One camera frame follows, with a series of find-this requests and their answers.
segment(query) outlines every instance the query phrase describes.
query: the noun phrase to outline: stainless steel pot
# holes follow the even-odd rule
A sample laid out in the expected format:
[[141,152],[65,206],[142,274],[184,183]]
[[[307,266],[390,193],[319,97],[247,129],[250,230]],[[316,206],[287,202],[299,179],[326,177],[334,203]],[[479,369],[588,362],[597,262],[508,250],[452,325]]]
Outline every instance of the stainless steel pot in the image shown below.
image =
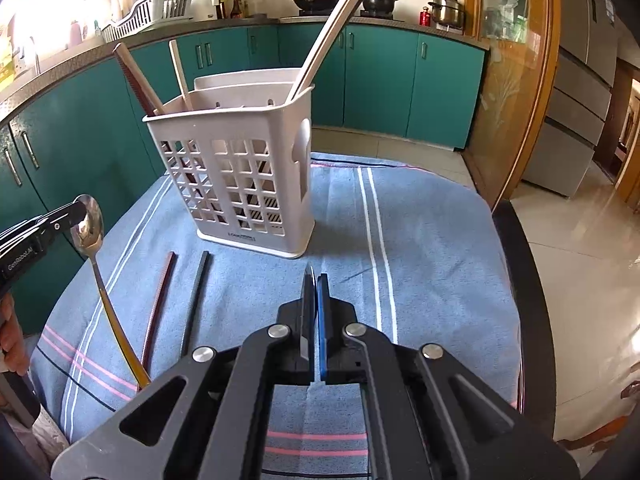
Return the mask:
[[458,0],[433,0],[429,5],[435,23],[455,28],[465,24],[465,8]]

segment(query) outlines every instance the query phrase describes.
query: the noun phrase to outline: human hand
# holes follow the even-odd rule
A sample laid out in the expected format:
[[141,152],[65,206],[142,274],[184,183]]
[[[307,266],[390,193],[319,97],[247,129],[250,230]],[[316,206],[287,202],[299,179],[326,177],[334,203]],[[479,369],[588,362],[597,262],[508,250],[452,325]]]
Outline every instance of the human hand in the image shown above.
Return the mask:
[[4,323],[0,326],[0,348],[5,352],[4,364],[12,372],[23,376],[29,368],[29,356],[22,337],[22,328],[14,310],[14,298],[10,294],[0,300],[0,312]]

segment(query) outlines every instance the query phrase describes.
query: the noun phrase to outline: stainless steel spoon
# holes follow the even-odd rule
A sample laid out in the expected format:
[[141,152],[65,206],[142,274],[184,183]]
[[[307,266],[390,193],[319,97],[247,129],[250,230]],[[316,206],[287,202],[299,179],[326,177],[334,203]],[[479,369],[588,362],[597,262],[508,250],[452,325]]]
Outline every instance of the stainless steel spoon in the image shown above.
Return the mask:
[[71,228],[71,237],[74,241],[74,246],[91,261],[91,266],[94,270],[95,282],[98,285],[100,298],[104,305],[104,311],[107,314],[107,319],[109,319],[111,329],[113,330],[113,335],[118,342],[118,346],[120,346],[120,351],[122,352],[127,365],[129,365],[133,376],[140,385],[140,388],[144,388],[151,382],[151,379],[142,364],[140,364],[140,360],[133,351],[129,340],[118,321],[118,316],[116,316],[116,312],[113,309],[113,305],[111,304],[111,300],[109,299],[107,290],[104,286],[102,275],[98,268],[98,262],[95,259],[95,255],[102,247],[102,240],[104,238],[104,223],[102,221],[100,206],[98,206],[95,198],[89,195],[81,195],[76,198],[76,201],[84,204],[86,207],[86,216],[78,225]]

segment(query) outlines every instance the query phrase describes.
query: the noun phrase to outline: dish rack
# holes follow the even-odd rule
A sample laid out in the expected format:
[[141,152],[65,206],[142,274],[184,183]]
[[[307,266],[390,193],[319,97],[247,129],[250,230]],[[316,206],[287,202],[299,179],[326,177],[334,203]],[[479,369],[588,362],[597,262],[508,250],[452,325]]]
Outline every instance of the dish rack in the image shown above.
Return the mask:
[[191,0],[138,0],[126,17],[105,26],[102,35],[109,43],[161,22],[183,20],[190,16],[190,7]]
[[205,240],[297,258],[311,213],[311,91],[285,102],[292,70],[196,79],[189,92],[145,117],[165,167]]

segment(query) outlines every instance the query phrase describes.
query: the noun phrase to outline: kitchen counter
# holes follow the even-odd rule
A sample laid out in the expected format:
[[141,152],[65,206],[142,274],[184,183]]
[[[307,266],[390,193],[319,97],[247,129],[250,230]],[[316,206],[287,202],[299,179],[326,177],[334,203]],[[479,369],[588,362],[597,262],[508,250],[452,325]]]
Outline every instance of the kitchen counter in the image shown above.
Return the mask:
[[[324,23],[327,20],[327,16],[294,16],[293,18],[279,18],[278,22],[282,24],[286,23]],[[397,20],[384,20],[382,18],[361,18],[354,16],[349,20],[349,23],[357,25],[377,25],[379,27],[401,28],[402,30],[414,30],[422,34],[429,34],[431,36],[439,36],[446,38],[447,40],[457,41],[459,43],[465,43],[476,48],[483,50],[489,50],[489,46],[481,43],[480,41],[470,36],[464,36],[463,34],[455,34],[454,32],[447,32],[446,30],[440,30],[435,27],[423,27],[422,25],[415,25],[413,23],[398,22]]]
[[[35,77],[21,88],[17,89],[7,99],[0,103],[0,126],[18,113],[21,108],[25,107],[33,98],[47,91],[53,85],[59,83],[63,79],[86,69],[87,67],[105,60],[113,55],[113,49],[116,43],[123,42],[129,49],[137,48],[149,43],[157,41],[172,40],[178,36],[186,34],[195,34],[216,28],[231,27],[251,27],[254,25],[278,25],[287,23],[322,23],[327,20],[326,16],[295,16],[292,18],[247,18],[242,20],[210,20],[204,22],[181,22],[172,25],[165,25],[154,30],[146,30],[126,36],[118,42],[102,44],[91,48],[78,56],[71,57],[56,66],[53,66],[46,72]],[[393,20],[382,20],[377,18],[361,18],[353,17],[350,23],[360,25],[377,25],[380,27],[400,28],[404,30],[413,30],[423,34],[439,36],[448,40],[465,43],[476,48],[487,50],[488,47],[469,36],[461,34],[453,34],[434,27],[422,27],[411,23],[397,22]]]

